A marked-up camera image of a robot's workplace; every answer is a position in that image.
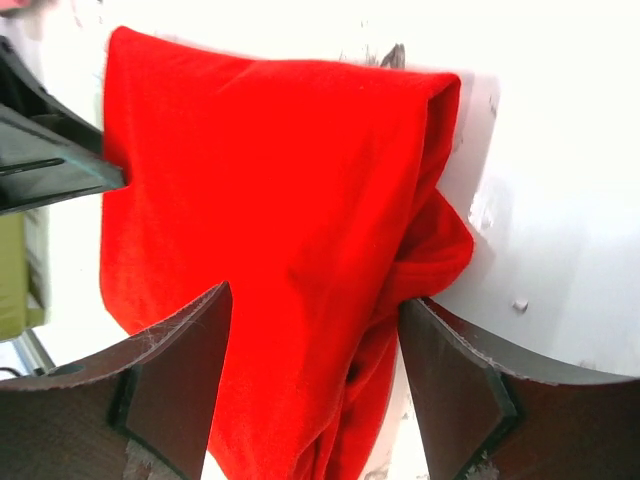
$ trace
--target scuff mark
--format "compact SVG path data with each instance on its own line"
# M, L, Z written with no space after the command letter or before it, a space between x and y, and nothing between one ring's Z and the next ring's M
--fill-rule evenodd
M389 478L389 467L383 467L365 475L364 480L387 480Z
M480 465L469 470L466 480L500 480L500 472L491 464Z

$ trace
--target red cloth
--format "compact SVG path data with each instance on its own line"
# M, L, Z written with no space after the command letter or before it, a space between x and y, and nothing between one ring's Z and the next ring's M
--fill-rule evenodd
M129 332L229 280L210 450L232 480L349 480L385 413L397 306L472 239L435 185L459 79L266 61L117 30L101 287Z

